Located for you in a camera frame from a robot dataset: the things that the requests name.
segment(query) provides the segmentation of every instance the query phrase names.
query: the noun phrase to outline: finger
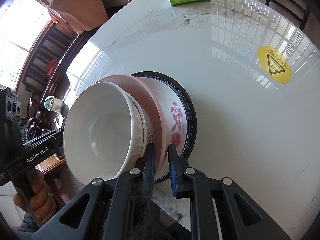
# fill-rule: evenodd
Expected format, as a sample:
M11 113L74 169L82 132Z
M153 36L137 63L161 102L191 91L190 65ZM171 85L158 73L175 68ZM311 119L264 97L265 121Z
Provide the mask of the finger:
M44 187L30 199L30 205L33 209L42 207L48 199L49 187L44 184Z
M52 209L53 202L54 202L53 196L51 193L49 193L49 197L45 202L45 204L42 207L39 207L35 211L35 217L40 219L46 217Z
M34 193L39 192L45 185L44 176L41 171L36 170L36 174L31 182L31 187Z
M24 212L27 212L23 198L19 194L16 193L13 195L13 202L17 207L21 208Z
M54 216L54 214L56 213L56 210L57 210L57 204L55 201L53 201L52 208L51 208L49 214L47 214L44 218L42 218L42 222L46 223L50 218L52 218Z

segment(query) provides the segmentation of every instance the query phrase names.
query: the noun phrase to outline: white marble table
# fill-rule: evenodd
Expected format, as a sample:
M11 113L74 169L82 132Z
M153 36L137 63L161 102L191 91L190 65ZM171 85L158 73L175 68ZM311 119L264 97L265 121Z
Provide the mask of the white marble table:
M262 69L263 45L285 55L288 83ZM86 87L113 73L171 76L196 109L190 165L211 178L233 178L295 240L320 209L319 58L297 27L255 0L177 7L134 0L77 55L64 100L71 106ZM167 184L157 191L172 199ZM188 200L172 203L188 228Z

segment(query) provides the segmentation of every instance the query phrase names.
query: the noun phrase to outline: hot surface warning symbol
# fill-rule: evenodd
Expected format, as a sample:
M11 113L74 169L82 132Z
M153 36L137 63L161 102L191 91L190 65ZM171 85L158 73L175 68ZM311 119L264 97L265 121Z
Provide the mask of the hot surface warning symbol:
M276 62L276 60L268 53L267 58L270 75L285 72L284 68L281 67L281 65L278 62Z
M262 46L258 51L258 58L262 68L267 74L279 83L288 83L291 79L291 68L277 49L270 46Z

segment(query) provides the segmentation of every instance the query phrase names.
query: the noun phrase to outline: floral pattern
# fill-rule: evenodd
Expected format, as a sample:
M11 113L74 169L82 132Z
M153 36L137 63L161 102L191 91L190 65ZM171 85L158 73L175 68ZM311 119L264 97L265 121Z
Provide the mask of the floral pattern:
M178 147L181 143L180 133L181 133L181 126L182 126L182 118L183 114L181 112L181 108L177 108L177 102L171 101L171 113L173 113L173 120L175 121L174 125L172 126L172 131L175 131L171 135L171 143L175 145L175 147Z

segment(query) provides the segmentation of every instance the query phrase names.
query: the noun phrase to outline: pink plate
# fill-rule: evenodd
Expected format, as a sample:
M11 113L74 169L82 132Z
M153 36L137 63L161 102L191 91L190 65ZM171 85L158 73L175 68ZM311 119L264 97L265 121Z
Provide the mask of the pink plate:
M155 130L156 178L164 164L169 143L167 123L158 99L153 91L142 80L139 80L134 76L127 74L114 74L101 78L97 82L105 81L117 84L124 91L132 95L148 113Z

